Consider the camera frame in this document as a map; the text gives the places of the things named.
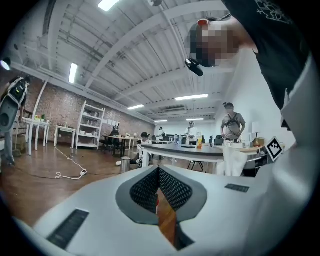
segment fluorescent light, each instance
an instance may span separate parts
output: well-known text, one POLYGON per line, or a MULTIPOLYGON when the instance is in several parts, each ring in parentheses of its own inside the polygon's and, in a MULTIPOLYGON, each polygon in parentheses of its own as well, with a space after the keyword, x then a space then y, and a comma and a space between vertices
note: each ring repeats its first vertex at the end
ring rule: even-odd
POLYGON ((98 4, 98 7, 104 10, 105 12, 109 11, 112 6, 114 6, 119 0, 102 0, 101 3, 98 4))
POLYGON ((187 119, 187 121, 201 121, 203 118, 192 118, 192 119, 187 119))
POLYGON ((70 75, 69 75, 69 83, 74 84, 75 83, 75 77, 77 73, 78 65, 72 63, 70 68, 70 75))
POLYGON ((139 108, 143 108, 144 105, 138 105, 138 106, 132 106, 132 107, 128 107, 128 110, 135 110, 135 109, 139 109, 139 108))
POLYGON ((208 94, 178 97, 178 98, 175 98, 175 100, 176 100, 176 101, 184 101, 184 100, 202 99, 202 98, 208 98, 208 94))

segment shelf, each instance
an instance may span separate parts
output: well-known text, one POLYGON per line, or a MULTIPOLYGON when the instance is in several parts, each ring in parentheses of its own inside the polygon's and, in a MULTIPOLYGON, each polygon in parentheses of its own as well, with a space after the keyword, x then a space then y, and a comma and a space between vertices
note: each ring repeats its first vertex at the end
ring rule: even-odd
POLYGON ((93 143, 78 143, 78 147, 97 148, 98 146, 93 143))
POLYGON ((94 136, 94 135, 86 135, 86 134, 80 134, 80 133, 79 133, 79 136, 89 137, 89 138, 96 138, 96 139, 98 139, 98 138, 99 138, 98 136, 94 136))
POLYGON ((100 113, 104 112, 104 110, 102 108, 97 108, 95 106, 91 106, 91 105, 88 105, 88 104, 85 104, 84 108, 87 109, 87 110, 96 111, 96 112, 100 112, 100 113))
POLYGON ((95 116, 92 116, 92 115, 86 115, 86 114, 83 114, 82 115, 83 118, 88 118, 88 119, 93 119, 93 120, 102 120, 101 118, 99 117, 95 117, 95 116))
POLYGON ((100 127, 97 127, 97 126, 91 126, 91 125, 84 124, 84 123, 80 123, 80 126, 84 126, 84 127, 89 127, 89 128, 93 128, 93 129, 98 129, 98 130, 100 130, 100 127))

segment white wall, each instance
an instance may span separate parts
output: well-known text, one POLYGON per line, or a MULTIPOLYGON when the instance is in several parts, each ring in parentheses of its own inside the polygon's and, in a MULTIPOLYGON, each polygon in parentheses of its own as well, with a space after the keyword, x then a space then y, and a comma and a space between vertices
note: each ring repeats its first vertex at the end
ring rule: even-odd
MULTIPOLYGON (((189 127, 189 122, 179 122, 179 123, 160 123, 155 126, 154 134, 157 135, 159 128, 162 127, 166 134, 185 134, 186 128, 189 127)), ((208 143, 210 136, 214 135, 215 123, 213 121, 195 121, 195 126, 198 132, 205 138, 205 142, 208 143)))
MULTIPOLYGON (((233 103, 234 111, 243 116, 246 121, 244 134, 252 132, 252 122, 259 122, 259 137, 267 143, 276 136, 288 149, 296 140, 291 131, 281 128, 280 110, 261 74, 255 54, 247 49, 241 50, 239 54, 239 64, 223 102, 233 103)), ((224 111, 223 106, 217 111, 215 133, 220 133, 224 111)))

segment white cable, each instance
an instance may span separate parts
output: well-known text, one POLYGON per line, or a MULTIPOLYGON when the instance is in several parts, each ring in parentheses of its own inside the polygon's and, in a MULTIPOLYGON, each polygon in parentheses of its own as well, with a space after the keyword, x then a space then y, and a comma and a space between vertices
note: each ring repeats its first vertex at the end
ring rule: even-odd
POLYGON ((70 180, 80 180, 84 175, 86 175, 88 172, 86 169, 84 169, 80 164, 76 163, 73 159, 67 157, 64 153, 62 153, 56 146, 55 146, 56 150, 58 150, 62 155, 64 155, 66 157, 66 159, 68 160, 71 160, 72 162, 74 162, 77 166, 80 166, 82 171, 80 172, 80 176, 78 178, 71 178, 71 177, 67 177, 67 176, 62 176, 60 172, 57 172, 56 173, 56 179, 59 179, 59 178, 67 178, 67 179, 70 179, 70 180))

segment man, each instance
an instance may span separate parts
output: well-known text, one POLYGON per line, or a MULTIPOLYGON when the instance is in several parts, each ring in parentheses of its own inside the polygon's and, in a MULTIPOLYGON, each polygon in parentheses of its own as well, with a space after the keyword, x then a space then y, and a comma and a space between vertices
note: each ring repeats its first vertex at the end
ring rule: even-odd
MULTIPOLYGON (((270 0, 222 1, 231 18, 199 20, 188 35, 191 58, 209 68, 219 65, 221 60, 232 59, 241 48, 252 49, 281 110, 309 54, 302 34, 270 0)), ((289 128, 285 121, 282 127, 289 128)))
POLYGON ((246 128, 246 121, 240 113, 234 111, 235 107, 232 103, 224 103, 226 116, 222 120, 221 135, 226 141, 238 143, 238 139, 246 128))
MULTIPOLYGON (((20 107, 20 116, 18 118, 19 122, 22 122, 23 120, 23 113, 24 113, 24 108, 25 108, 25 104, 26 104, 26 100, 27 100, 27 94, 28 94, 28 86, 31 83, 30 77, 27 76, 25 78, 22 77, 15 77, 14 79, 12 79, 10 82, 8 82, 4 88, 2 89, 2 91, 0 92, 1 98, 0 98, 0 106, 3 102, 3 100, 5 99, 5 97, 8 95, 9 92, 11 92, 12 89, 15 88, 15 85, 22 85, 24 87, 24 93, 23 96, 20 98, 19 101, 19 107, 20 107)), ((13 147, 13 126, 11 127, 11 129, 7 132, 2 132, 2 134, 4 136, 4 156, 7 160, 8 165, 14 165, 15 164, 15 159, 12 153, 12 147, 13 147)), ((2 163, 2 159, 0 156, 0 173, 1 173, 1 163, 2 163)))
POLYGON ((163 141, 164 140, 164 134, 165 134, 165 131, 163 130, 162 127, 160 127, 159 131, 158 131, 158 135, 157 135, 157 137, 159 138, 159 141, 163 141))
MULTIPOLYGON (((130 160, 131 165, 138 164, 139 167, 142 167, 142 157, 143 157, 142 145, 152 145, 152 141, 149 140, 149 134, 145 131, 141 134, 141 140, 138 140, 136 143, 136 147, 138 149, 138 154, 136 154, 134 159, 130 160)), ((121 161, 116 162, 115 165, 120 166, 121 161)))
POLYGON ((185 129, 184 135, 186 135, 186 139, 189 138, 189 144, 197 145, 197 128, 195 128, 195 122, 189 122, 190 127, 185 129))

